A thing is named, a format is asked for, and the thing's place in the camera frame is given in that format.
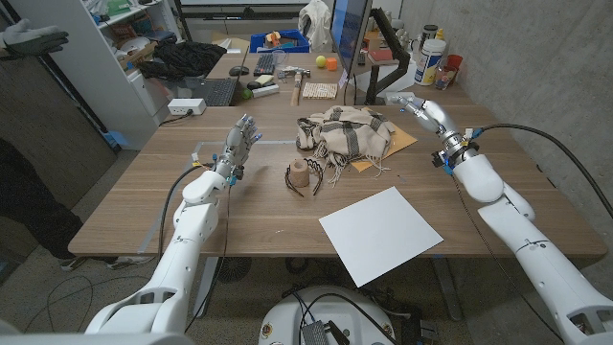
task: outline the hammer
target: hammer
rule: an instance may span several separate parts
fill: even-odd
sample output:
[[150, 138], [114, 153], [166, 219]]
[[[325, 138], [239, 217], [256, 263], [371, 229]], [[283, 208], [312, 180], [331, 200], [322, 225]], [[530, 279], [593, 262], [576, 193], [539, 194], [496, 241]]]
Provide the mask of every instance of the hammer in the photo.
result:
[[298, 105], [298, 99], [300, 98], [300, 87], [302, 86], [303, 76], [310, 78], [310, 70], [287, 66], [284, 68], [284, 72], [286, 76], [296, 75], [296, 78], [294, 79], [296, 81], [294, 84], [294, 92], [291, 94], [291, 102], [289, 103], [291, 106], [296, 106]]

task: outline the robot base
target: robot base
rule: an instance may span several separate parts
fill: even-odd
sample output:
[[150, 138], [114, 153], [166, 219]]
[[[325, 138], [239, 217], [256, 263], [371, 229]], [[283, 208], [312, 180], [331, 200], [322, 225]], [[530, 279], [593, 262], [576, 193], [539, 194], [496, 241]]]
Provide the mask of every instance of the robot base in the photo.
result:
[[[385, 330], [390, 330], [391, 336], [396, 338], [390, 318], [373, 301], [361, 294], [343, 287], [307, 287], [297, 293], [308, 306], [318, 296], [330, 292], [338, 293], [354, 301], [354, 303], [369, 314], [379, 326]], [[261, 323], [258, 344], [296, 344], [298, 342], [298, 325], [302, 319], [303, 311], [306, 309], [306, 307], [302, 307], [301, 310], [301, 305], [294, 295], [285, 297], [264, 317]], [[326, 324], [331, 320], [341, 332], [348, 330], [348, 339], [351, 344], [391, 344], [391, 342], [381, 334], [364, 315], [351, 304], [338, 297], [324, 297], [315, 302], [310, 311], [315, 321], [321, 320], [322, 323]], [[308, 324], [312, 323], [309, 314], [306, 315], [305, 321]], [[334, 340], [331, 333], [326, 333], [326, 338], [328, 344], [336, 344], [336, 340]]]

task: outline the person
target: person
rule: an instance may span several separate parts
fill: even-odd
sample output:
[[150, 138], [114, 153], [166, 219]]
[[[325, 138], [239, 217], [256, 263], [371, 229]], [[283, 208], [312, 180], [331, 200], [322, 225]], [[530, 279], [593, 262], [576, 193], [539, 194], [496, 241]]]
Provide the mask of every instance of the person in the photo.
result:
[[[0, 33], [5, 57], [21, 58], [59, 52], [68, 33], [57, 26], [31, 30], [22, 19]], [[0, 138], [0, 216], [20, 222], [45, 249], [58, 258], [64, 271], [72, 271], [88, 258], [77, 257], [68, 243], [83, 226], [80, 218], [57, 202], [34, 166], [10, 142]], [[110, 269], [149, 262], [152, 257], [92, 257]]]

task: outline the plaid scarf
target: plaid scarf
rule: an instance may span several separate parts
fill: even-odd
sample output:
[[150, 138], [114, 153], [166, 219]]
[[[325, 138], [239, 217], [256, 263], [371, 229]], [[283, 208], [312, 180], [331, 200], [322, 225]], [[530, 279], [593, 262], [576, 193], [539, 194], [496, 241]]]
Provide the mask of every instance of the plaid scarf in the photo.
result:
[[367, 159], [379, 168], [379, 174], [387, 170], [381, 166], [381, 159], [390, 147], [391, 132], [394, 126], [383, 115], [338, 105], [323, 114], [298, 119], [296, 146], [315, 149], [315, 158], [326, 159], [326, 166], [334, 167], [329, 183], [336, 184], [352, 161]]

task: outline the glove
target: glove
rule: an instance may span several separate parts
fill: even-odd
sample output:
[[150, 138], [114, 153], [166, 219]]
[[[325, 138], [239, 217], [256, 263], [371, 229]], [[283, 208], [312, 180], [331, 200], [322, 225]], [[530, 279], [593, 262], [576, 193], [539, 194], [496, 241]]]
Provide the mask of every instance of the glove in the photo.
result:
[[68, 33], [61, 32], [57, 26], [30, 30], [30, 20], [21, 19], [9, 26], [3, 34], [7, 50], [14, 55], [37, 56], [62, 50], [61, 45], [68, 43]]

